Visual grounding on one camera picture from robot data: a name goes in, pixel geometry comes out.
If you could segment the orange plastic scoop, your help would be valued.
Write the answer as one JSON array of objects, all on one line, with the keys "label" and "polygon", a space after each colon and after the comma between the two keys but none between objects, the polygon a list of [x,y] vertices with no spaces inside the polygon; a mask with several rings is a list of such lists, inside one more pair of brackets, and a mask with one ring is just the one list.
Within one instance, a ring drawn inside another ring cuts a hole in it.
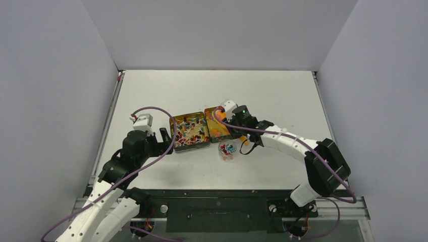
[{"label": "orange plastic scoop", "polygon": [[248,145],[249,145],[249,143],[250,143],[246,137],[243,137],[243,138],[241,139],[241,141],[242,141],[242,144],[243,144],[244,146],[248,146]]}]

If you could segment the tin box of lollipops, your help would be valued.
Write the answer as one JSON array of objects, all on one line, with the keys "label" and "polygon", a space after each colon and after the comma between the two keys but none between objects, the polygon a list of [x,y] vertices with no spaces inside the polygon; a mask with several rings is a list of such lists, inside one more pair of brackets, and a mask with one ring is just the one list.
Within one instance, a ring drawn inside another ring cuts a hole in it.
[{"label": "tin box of lollipops", "polygon": [[175,133],[174,151],[201,149],[210,145],[208,126],[203,112],[194,112],[173,117],[177,132]]}]

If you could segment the tin box of gummy candies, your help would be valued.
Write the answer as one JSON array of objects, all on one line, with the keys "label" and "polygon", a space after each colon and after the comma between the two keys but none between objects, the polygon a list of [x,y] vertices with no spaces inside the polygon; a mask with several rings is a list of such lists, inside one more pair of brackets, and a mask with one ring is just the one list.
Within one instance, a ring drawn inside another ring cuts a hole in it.
[{"label": "tin box of gummy candies", "polygon": [[219,143],[226,139],[232,139],[232,135],[229,133],[227,127],[216,119],[223,120],[226,118],[226,114],[223,111],[216,111],[216,107],[211,107],[206,108],[204,114],[211,143]]}]

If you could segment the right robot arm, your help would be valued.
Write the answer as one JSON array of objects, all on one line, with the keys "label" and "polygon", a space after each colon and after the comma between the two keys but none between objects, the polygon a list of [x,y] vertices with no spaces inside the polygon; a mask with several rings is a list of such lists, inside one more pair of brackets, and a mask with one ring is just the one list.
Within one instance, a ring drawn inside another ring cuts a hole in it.
[{"label": "right robot arm", "polygon": [[350,187],[345,180],[351,169],[337,144],[329,138],[312,140],[280,128],[268,120],[258,120],[245,105],[232,101],[220,105],[226,116],[221,121],[233,138],[245,137],[253,147],[272,148],[300,161],[306,169],[307,181],[294,188],[285,199],[285,210],[298,215],[319,197],[333,197],[335,190]]}]

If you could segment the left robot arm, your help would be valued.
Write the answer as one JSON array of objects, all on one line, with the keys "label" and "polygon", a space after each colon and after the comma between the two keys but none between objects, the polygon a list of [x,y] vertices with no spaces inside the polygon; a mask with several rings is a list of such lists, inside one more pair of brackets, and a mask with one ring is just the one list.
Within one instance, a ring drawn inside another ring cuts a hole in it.
[{"label": "left robot arm", "polygon": [[120,197],[144,163],[152,157],[171,153],[172,137],[166,128],[160,128],[162,142],[150,131],[130,131],[117,150],[106,162],[93,186],[85,205],[74,215],[68,228],[57,241],[91,241],[114,201]]}]

